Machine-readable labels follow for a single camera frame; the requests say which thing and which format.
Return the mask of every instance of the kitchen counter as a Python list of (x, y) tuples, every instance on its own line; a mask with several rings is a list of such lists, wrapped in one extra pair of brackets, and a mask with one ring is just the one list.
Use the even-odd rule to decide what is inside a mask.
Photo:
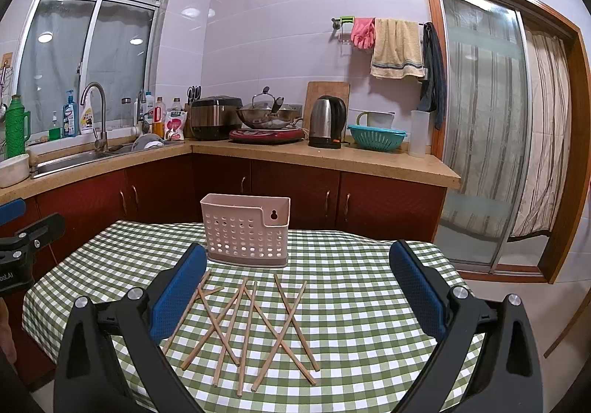
[(271, 146), (237, 144), (230, 141), (186, 140), (178, 145), (114, 156), (45, 177), (22, 181), (9, 188), (0, 189), (0, 204), (16, 198), (31, 198), (111, 171), (191, 152), (314, 166), (446, 188), (460, 186), (460, 177), (430, 154), (424, 158), (415, 158), (400, 150), (394, 153), (378, 153), (354, 146), (344, 146), (339, 150), (320, 149), (309, 147), (305, 141)]

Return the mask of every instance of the metal bolt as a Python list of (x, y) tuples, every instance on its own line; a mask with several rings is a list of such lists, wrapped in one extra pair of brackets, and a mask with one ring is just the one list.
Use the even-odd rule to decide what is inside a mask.
[(88, 304), (87, 297), (80, 297), (74, 302), (76, 308), (84, 308)]
[(460, 300), (464, 300), (468, 297), (468, 290), (463, 286), (456, 286), (456, 288), (453, 289), (453, 295)]
[(130, 300), (139, 300), (144, 295), (144, 290), (141, 288), (132, 288), (127, 292), (127, 297)]
[(521, 298), (512, 293), (509, 295), (509, 303), (511, 303), (514, 307), (518, 307), (521, 305)]

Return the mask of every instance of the teal colander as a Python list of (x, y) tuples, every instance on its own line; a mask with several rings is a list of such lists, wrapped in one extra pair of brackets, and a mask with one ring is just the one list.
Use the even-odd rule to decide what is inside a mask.
[(407, 135), (402, 130), (386, 130), (359, 124), (351, 124), (347, 128), (351, 130), (355, 142), (364, 150), (394, 151)]

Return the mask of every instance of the green and white tablecloth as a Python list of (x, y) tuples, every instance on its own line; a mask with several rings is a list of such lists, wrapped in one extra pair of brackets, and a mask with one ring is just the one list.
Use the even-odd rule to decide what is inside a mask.
[[(132, 286), (147, 286), (172, 267), (192, 242), (205, 244), (202, 224), (147, 225), (118, 221), (46, 274), (24, 301), (23, 326), (55, 361), (73, 301), (88, 295), (95, 303), (117, 300)], [(394, 275), (388, 252), (379, 242), (338, 231), (290, 231), (288, 267), (243, 269), (209, 262), (206, 288), (225, 286), (208, 297), (217, 314), (248, 274), (258, 281), (257, 303), (281, 330), (287, 315), (273, 273), (278, 273), (293, 303), (304, 280), (308, 286), (295, 315), (320, 364), (315, 372), (298, 337), (286, 335), (294, 354), (316, 378), (311, 386), (291, 359), (279, 350), (262, 385), (250, 391), (274, 344), (258, 314), (253, 314), (245, 388), (236, 396), (238, 373), (226, 355), (219, 387), (212, 386), (221, 350), (214, 333), (189, 366), (180, 365), (211, 326), (203, 304), (194, 304), (167, 358), (182, 382), (206, 411), (232, 412), (389, 412), (404, 396), (435, 346), (413, 315)], [(430, 243), (410, 242), (421, 261), (434, 266), (450, 285), (465, 285), (453, 266)], [(239, 357), (249, 302), (246, 295), (230, 346)], [(221, 327), (226, 331), (232, 310)], [(474, 337), (464, 368), (444, 408), (457, 403), (478, 358), (483, 336)], [(120, 364), (138, 402), (154, 409), (121, 337), (113, 337)]]

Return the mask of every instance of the wooden door frame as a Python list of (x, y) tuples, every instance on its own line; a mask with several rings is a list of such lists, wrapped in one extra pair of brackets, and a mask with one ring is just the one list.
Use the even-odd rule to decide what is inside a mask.
[[(585, 199), (589, 189), (591, 176), (591, 75), (589, 61), (580, 28), (568, 18), (550, 6), (538, 0), (509, 0), (566, 30), (570, 40), (564, 40), (571, 96), (571, 135), (570, 155), (564, 181), (564, 191), (554, 230), (550, 234), (548, 244), (538, 263), (538, 268), (548, 283), (554, 283), (562, 267), (577, 232), (578, 223), (583, 214)], [(440, 38), (441, 51), (447, 58), (447, 42), (443, 10), (440, 0), (429, 0), (431, 21), (437, 36)], [(443, 156), (445, 128), (433, 131), (433, 153), (439, 159)]]

